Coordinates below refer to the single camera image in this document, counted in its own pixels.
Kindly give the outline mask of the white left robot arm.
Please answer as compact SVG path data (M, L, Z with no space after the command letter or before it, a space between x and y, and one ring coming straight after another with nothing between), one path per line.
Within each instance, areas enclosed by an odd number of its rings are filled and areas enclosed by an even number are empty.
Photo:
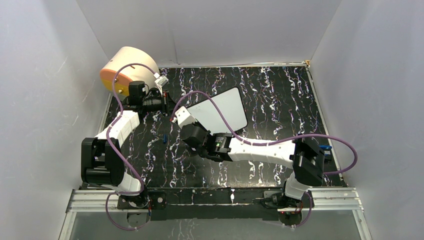
M139 174L127 173L129 162L121 147L146 114L169 116L176 103L168 90L149 87L143 81L129 84L129 95L118 103L122 110L101 133L81 143L81 179L86 184L109 188L136 208L149 203L149 194Z

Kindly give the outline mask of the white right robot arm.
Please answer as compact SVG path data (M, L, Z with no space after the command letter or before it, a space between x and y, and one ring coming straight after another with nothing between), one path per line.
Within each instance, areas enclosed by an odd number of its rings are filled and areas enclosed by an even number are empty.
M241 141L230 133L211 134L197 123L183 126L180 137L201 158L214 162L266 162L292 169L281 194L288 207L295 207L304 192L323 183L325 152L310 137L277 144L259 139Z

